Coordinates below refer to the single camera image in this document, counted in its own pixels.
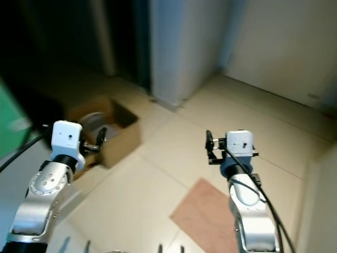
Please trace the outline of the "grey round item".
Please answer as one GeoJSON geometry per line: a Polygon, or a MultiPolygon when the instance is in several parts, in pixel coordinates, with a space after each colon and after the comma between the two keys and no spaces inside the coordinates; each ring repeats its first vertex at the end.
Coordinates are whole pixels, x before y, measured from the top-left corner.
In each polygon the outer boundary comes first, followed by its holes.
{"type": "Polygon", "coordinates": [[[110,137],[112,125],[108,123],[106,115],[102,112],[93,112],[83,116],[80,123],[84,132],[92,137],[97,137],[102,129],[106,130],[105,137],[110,137]]]}

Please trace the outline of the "pinkish brown floor mat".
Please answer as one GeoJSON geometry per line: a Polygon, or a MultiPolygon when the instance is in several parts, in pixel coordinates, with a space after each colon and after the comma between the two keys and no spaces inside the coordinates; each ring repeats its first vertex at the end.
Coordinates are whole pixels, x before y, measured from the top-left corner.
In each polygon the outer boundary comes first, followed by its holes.
{"type": "Polygon", "coordinates": [[[205,253],[239,253],[229,199],[207,179],[197,181],[171,219],[205,253]]]}

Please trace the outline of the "brown cardboard box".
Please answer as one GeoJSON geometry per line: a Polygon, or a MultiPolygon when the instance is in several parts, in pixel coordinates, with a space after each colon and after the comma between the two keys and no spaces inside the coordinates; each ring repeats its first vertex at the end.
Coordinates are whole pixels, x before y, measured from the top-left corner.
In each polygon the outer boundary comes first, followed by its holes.
{"type": "MultiPolygon", "coordinates": [[[[93,112],[102,112],[112,125],[111,134],[101,147],[99,153],[87,155],[82,171],[74,174],[74,179],[81,178],[94,166],[110,169],[131,154],[141,144],[139,118],[111,97],[99,96],[66,111],[66,119],[80,123],[80,119],[93,112]]],[[[81,137],[89,144],[96,144],[96,137],[82,130],[81,137]]]]}

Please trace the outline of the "green screen panel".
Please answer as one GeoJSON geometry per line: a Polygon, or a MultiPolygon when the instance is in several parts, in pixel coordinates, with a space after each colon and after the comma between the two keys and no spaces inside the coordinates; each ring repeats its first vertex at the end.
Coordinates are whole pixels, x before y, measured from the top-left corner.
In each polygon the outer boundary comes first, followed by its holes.
{"type": "Polygon", "coordinates": [[[18,150],[31,134],[32,123],[4,82],[0,85],[0,156],[18,150]]]}

